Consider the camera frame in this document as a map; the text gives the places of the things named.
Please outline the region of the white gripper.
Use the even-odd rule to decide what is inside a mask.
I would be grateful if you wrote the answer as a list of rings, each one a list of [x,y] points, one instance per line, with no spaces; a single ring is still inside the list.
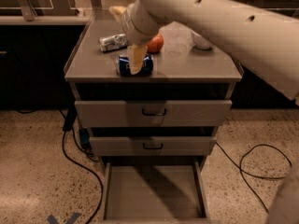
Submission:
[[[149,43],[158,34],[160,26],[140,2],[134,2],[128,7],[110,7],[109,12],[117,22],[121,23],[129,42],[134,44],[127,48],[127,55],[130,72],[136,75],[141,71],[148,51],[148,47],[141,44]]]

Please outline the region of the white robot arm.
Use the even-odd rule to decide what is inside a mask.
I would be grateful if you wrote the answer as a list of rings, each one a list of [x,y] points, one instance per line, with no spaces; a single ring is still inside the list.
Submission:
[[[121,24],[130,62],[176,21],[237,59],[288,99],[299,96],[299,20],[232,0],[135,0],[109,12]]]

